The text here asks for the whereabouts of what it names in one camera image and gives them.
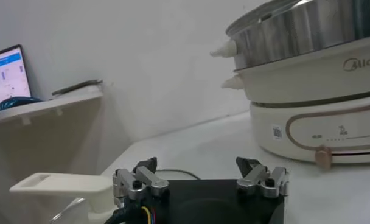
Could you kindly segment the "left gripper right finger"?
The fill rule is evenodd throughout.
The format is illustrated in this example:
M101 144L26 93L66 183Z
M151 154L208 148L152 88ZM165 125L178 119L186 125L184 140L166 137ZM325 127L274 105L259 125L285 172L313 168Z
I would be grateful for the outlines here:
M275 167L272 171L256 159L236 158L242 175L236 181L237 189L247 196L260 193L265 198L288 197L288 171Z

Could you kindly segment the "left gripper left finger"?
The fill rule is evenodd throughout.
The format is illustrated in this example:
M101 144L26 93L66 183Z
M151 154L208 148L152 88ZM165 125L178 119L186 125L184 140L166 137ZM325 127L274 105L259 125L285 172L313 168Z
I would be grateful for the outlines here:
M147 195L163 198L169 193L169 182L159 178L155 172L158 166L157 157L140 161L132 171L117 169L113 173L114 198L128 197L130 200L143 200Z

